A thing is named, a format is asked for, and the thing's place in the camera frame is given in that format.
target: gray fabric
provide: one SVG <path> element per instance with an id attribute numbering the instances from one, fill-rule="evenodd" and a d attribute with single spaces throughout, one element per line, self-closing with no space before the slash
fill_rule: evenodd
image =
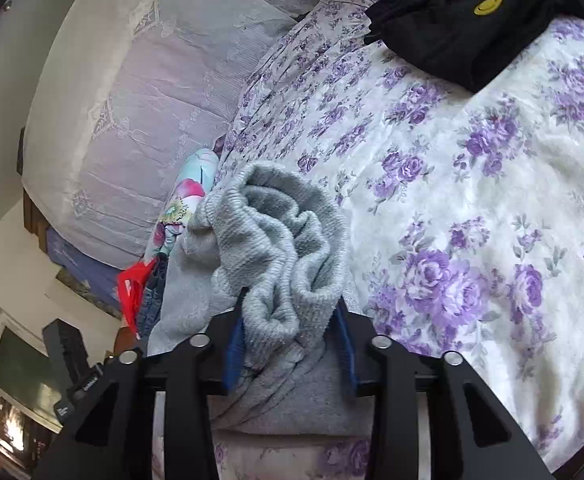
<path id="1" fill-rule="evenodd" d="M 341 297 L 360 312 L 341 210 L 270 162 L 247 165 L 198 206 L 169 256 L 151 354 L 172 350 L 235 303 L 243 286 L 245 370 L 210 400 L 213 427 L 248 433 L 367 434 L 372 405 L 344 396 L 323 339 Z"/>

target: black device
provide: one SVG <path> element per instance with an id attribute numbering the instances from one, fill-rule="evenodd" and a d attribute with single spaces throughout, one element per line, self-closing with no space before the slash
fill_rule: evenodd
<path id="1" fill-rule="evenodd" d="M 166 392 L 165 478 L 216 480 L 208 395 L 227 395 L 243 366 L 241 303 L 172 352 L 123 352 L 74 406 L 34 480 L 151 478 L 154 395 Z M 328 330 L 353 394 L 376 397 L 368 480 L 417 480 L 417 393 L 427 394 L 433 480 L 552 480 L 507 410 L 457 352 L 419 356 L 339 301 Z"/>
<path id="2" fill-rule="evenodd" d="M 55 319 L 43 329 L 43 342 L 61 392 L 61 400 L 54 405 L 54 414 L 64 424 L 74 412 L 76 403 L 103 375 L 103 367 L 88 365 L 81 331 L 61 319 Z"/>

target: floral fabric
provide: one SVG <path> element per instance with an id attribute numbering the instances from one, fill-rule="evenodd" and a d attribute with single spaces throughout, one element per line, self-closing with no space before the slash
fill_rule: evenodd
<path id="1" fill-rule="evenodd" d="M 222 480 L 319 480 L 364 478 L 369 439 L 339 442 L 314 437 L 314 445 L 298 439 L 238 434 L 214 436 L 214 457 Z M 157 443 L 162 452 L 163 443 Z M 161 453 L 152 462 L 153 478 L 165 478 Z"/>
<path id="2" fill-rule="evenodd" d="M 207 148 L 201 148 L 187 158 L 179 170 L 165 209 L 147 240 L 144 254 L 146 265 L 159 252 L 169 256 L 198 204 L 212 189 L 217 167 L 218 156 Z"/>
<path id="3" fill-rule="evenodd" d="M 217 186 L 256 159 L 323 186 L 377 331 L 461 352 L 555 470 L 584 444 L 584 21 L 556 18 L 471 95 L 364 46 L 374 1 L 322 0 L 265 55 Z M 357 476 L 340 446 L 293 472 Z"/>

